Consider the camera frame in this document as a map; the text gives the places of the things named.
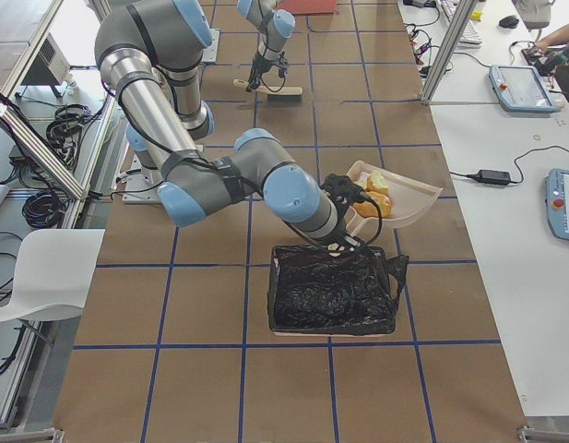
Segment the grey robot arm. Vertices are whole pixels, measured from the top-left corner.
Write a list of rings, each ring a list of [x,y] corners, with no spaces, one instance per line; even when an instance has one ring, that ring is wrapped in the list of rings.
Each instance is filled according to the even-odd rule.
[[[294,16],[278,6],[281,1],[240,0],[237,2],[239,14],[250,22],[260,33],[261,39],[252,61],[245,90],[257,90],[263,75],[276,67],[279,77],[285,79],[289,63],[284,46],[294,31]]]
[[[213,131],[200,97],[198,68],[213,36],[196,1],[137,1],[102,22],[94,53],[114,91],[141,163],[160,174],[157,193],[184,227],[257,194],[299,236],[328,253],[364,249],[344,221],[349,206],[367,200],[348,177],[318,184],[268,131],[252,128],[231,155],[207,159],[196,147]]]

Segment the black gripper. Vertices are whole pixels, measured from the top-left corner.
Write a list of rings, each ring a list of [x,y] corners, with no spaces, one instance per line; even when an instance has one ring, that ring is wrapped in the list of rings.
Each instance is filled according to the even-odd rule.
[[[280,53],[278,53],[275,59],[268,60],[265,54],[261,54],[259,51],[257,51],[255,53],[249,78],[247,80],[249,85],[252,88],[256,88],[257,86],[269,87],[263,81],[263,75],[267,73],[274,66],[278,69],[279,77],[282,79],[282,83],[280,86],[284,86],[289,67],[289,63],[285,56],[285,52],[281,51]]]
[[[346,175],[329,174],[320,188],[333,204],[338,217],[333,230],[322,239],[317,240],[327,252],[358,252],[372,244],[380,236],[381,208],[363,187],[354,183]],[[378,226],[375,234],[368,241],[348,233],[344,221],[346,213],[356,203],[365,203],[368,209],[375,210]]]

